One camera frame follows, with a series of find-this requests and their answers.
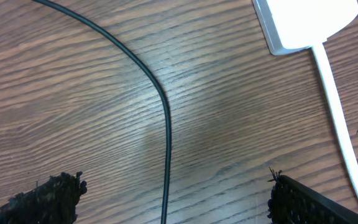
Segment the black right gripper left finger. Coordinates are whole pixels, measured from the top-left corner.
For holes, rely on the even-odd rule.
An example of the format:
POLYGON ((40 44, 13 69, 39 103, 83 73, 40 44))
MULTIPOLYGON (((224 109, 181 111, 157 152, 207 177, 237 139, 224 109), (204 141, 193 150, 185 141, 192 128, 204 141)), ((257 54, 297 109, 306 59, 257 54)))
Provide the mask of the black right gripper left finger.
POLYGON ((0 224, 73 224, 76 206, 87 192, 83 173, 62 172, 27 193, 19 193, 0 207, 0 224))

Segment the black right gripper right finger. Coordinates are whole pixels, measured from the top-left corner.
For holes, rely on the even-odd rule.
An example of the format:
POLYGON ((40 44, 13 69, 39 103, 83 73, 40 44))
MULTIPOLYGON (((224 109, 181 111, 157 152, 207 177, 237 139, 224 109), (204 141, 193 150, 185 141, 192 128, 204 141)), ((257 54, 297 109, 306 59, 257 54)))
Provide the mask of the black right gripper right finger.
POLYGON ((281 171, 272 173, 275 183, 268 200, 273 224, 358 224, 358 213, 326 198, 281 171))

